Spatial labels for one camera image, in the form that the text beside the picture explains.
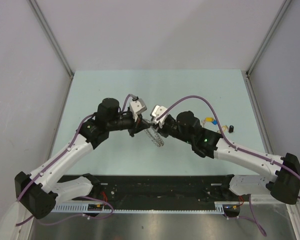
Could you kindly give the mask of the metal disc with keyrings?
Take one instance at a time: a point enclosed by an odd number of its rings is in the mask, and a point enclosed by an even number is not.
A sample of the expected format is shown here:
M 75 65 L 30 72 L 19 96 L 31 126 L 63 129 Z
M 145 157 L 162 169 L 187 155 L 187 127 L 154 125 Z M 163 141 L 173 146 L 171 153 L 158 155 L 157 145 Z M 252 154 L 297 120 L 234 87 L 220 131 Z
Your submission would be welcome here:
M 152 127 L 152 125 L 150 125 L 149 129 L 144 130 L 144 132 L 150 138 L 152 143 L 154 145 L 156 145 L 158 148 L 164 146 L 165 143 L 164 143 L 163 139 L 161 138 L 161 135 L 159 135 L 155 132 L 154 127 Z

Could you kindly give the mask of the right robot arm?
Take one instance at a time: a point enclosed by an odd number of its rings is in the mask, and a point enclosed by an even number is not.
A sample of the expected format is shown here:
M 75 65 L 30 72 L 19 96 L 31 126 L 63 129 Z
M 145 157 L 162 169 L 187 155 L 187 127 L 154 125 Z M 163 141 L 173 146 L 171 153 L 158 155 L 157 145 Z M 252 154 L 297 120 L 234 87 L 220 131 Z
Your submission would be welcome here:
M 151 122 L 163 137 L 173 137 L 191 145 L 198 156 L 228 161 L 255 172 L 254 175 L 230 175 L 220 188 L 221 196 L 232 201 L 242 195 L 271 195 L 289 205 L 296 204 L 300 192 L 300 163 L 290 153 L 285 156 L 257 152 L 229 141 L 222 134 L 202 127 L 191 111 L 173 118 L 166 108 L 156 106 Z

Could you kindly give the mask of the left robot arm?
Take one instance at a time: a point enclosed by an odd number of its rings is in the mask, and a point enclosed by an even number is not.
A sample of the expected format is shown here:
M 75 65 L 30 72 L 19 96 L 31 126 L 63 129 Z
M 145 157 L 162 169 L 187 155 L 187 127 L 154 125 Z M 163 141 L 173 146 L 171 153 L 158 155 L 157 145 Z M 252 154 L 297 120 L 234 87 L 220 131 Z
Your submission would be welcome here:
M 103 99 L 97 111 L 80 122 L 72 140 L 62 150 L 30 173 L 21 171 L 15 176 L 16 200 L 33 218 L 44 218 L 58 203 L 84 196 L 95 200 L 100 196 L 99 182 L 90 174 L 64 183 L 58 181 L 73 165 L 107 140 L 110 132 L 127 130 L 133 137 L 150 127 L 142 116 L 147 110 L 146 104 L 137 96 L 131 98 L 131 102 L 124 102 L 129 106 L 127 110 L 120 108 L 115 98 Z

